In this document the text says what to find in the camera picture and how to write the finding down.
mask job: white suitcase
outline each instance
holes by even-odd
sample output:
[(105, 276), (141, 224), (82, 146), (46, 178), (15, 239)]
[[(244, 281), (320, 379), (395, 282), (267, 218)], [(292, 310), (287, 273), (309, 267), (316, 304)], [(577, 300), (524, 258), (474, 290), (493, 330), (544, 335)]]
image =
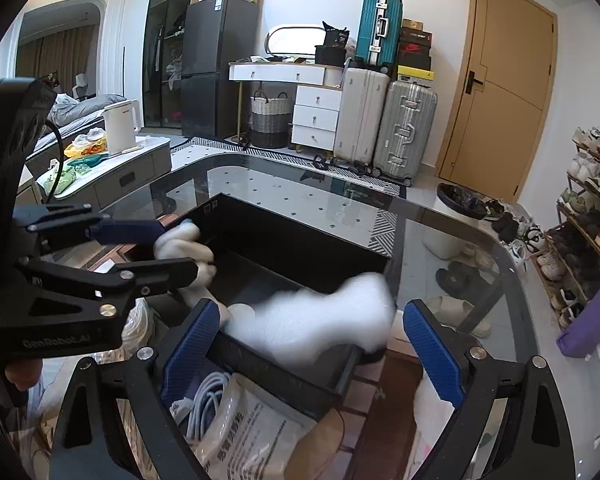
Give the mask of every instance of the white suitcase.
[(371, 164), (388, 85), (385, 74), (359, 68), (346, 71), (333, 150), (336, 158)]

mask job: teal suitcase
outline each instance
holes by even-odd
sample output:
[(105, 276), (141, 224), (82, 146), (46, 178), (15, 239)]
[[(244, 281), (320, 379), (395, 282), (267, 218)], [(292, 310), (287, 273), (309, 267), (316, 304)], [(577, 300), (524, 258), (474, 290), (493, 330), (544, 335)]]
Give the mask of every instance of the teal suitcase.
[(358, 29), (356, 58), (390, 72), (402, 27), (402, 0), (365, 0)]

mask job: white dresser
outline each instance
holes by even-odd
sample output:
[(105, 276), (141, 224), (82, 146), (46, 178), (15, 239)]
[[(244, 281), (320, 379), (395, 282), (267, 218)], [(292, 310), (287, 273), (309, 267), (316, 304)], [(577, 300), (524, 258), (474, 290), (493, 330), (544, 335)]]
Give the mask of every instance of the white dresser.
[(240, 82), (238, 127), (244, 81), (296, 83), (298, 95), (291, 142), (332, 152), (342, 98), (343, 72), (343, 68), (316, 64), (230, 63), (229, 79)]
[(333, 151), (342, 90), (298, 85), (291, 142)]

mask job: curtain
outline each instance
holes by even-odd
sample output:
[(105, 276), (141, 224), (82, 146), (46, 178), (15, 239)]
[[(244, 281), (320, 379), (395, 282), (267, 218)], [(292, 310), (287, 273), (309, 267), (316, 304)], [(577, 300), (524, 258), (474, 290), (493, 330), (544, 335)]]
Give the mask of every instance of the curtain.
[(69, 28), (19, 46), (16, 75), (42, 77), (55, 73), (62, 92), (71, 95), (75, 77), (87, 70), (95, 27)]

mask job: purple yoga mat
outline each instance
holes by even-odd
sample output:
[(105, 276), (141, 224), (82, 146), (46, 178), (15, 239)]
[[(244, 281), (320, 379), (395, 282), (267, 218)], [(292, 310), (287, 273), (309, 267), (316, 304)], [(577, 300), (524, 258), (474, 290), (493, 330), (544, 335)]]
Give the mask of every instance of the purple yoga mat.
[(556, 341), (567, 357), (586, 357), (600, 344), (600, 290)]

